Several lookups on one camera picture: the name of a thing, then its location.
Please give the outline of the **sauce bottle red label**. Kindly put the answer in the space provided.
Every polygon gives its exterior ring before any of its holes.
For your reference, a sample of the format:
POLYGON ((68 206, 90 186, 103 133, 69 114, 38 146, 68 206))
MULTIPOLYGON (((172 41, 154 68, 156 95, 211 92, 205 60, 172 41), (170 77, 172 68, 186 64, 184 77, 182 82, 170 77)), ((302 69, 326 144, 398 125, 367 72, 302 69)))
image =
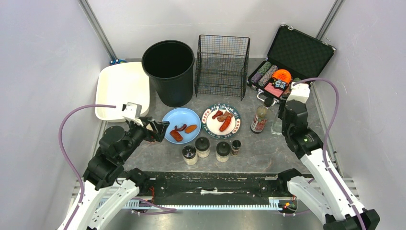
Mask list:
POLYGON ((250 125, 250 129, 252 132, 258 134, 264 130, 265 125, 268 121, 268 111, 269 111, 269 109, 265 105, 259 106, 256 109, 256 112, 253 117, 253 121, 250 125))

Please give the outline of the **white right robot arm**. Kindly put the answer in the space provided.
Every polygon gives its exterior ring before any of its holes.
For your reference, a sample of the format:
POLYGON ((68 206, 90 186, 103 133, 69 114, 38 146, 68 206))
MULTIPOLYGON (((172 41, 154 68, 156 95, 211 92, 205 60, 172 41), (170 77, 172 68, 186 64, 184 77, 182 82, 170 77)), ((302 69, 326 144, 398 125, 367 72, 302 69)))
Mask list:
POLYGON ((325 230, 374 230, 380 217, 366 209, 340 177, 323 149, 320 137, 308 127, 305 103, 285 103, 280 118, 288 148, 310 171, 317 191, 297 169, 278 173, 278 189, 301 200, 318 217, 325 230))

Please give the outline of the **clear bottle gold pump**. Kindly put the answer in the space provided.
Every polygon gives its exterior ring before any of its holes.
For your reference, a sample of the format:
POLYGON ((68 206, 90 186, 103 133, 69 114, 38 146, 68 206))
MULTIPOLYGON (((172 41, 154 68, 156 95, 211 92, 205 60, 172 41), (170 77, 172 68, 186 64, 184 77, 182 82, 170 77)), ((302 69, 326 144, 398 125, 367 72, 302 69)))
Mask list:
POLYGON ((282 121, 279 118, 281 113, 280 104, 277 102, 276 99, 270 98, 265 99, 264 103, 267 104, 275 112, 274 118, 271 122, 272 134, 282 135, 282 121))

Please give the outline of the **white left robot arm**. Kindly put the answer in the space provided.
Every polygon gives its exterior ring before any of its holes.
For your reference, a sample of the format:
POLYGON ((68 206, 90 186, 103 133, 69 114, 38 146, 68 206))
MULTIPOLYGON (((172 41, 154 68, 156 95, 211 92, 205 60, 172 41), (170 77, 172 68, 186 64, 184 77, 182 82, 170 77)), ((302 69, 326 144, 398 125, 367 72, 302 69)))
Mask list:
POLYGON ((76 206, 59 226, 61 230, 100 230, 139 193, 149 188, 149 176, 124 163, 143 141, 162 142, 170 125, 152 117, 127 119, 129 130, 112 126, 104 131, 95 156, 79 179, 76 206))

